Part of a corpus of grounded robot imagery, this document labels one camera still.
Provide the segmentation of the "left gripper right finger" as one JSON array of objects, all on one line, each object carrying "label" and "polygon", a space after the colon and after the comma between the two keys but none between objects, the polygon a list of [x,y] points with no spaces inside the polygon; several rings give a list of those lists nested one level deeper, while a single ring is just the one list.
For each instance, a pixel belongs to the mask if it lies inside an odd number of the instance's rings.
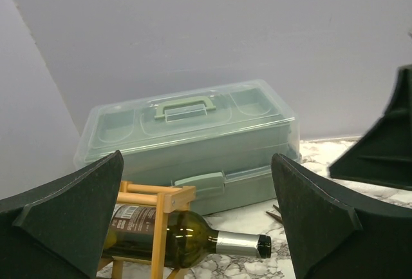
[{"label": "left gripper right finger", "polygon": [[411,209],[275,154],[272,178],[296,278],[411,278]]}]

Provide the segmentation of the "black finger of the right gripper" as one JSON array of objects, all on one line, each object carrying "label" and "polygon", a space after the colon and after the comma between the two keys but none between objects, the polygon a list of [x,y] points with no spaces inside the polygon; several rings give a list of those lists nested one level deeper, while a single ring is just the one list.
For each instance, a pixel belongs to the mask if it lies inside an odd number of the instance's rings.
[{"label": "black finger of the right gripper", "polygon": [[411,65],[398,69],[381,118],[329,167],[331,178],[411,190]]}]

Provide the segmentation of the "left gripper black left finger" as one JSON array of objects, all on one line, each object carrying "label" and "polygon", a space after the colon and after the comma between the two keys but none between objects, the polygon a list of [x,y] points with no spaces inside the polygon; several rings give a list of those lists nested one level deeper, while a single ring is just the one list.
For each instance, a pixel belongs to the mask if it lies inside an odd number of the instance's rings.
[{"label": "left gripper black left finger", "polygon": [[115,151],[1,200],[1,278],[95,278],[124,159]]}]

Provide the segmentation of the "brown label wine bottle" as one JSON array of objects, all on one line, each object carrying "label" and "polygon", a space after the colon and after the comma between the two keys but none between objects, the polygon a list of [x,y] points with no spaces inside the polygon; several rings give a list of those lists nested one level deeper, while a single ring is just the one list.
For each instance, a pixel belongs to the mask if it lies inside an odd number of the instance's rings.
[{"label": "brown label wine bottle", "polygon": [[[156,208],[117,204],[113,211],[102,256],[152,259]],[[207,255],[236,255],[270,258],[272,240],[268,235],[253,235],[213,229],[193,211],[168,214],[165,266],[187,269]]]}]

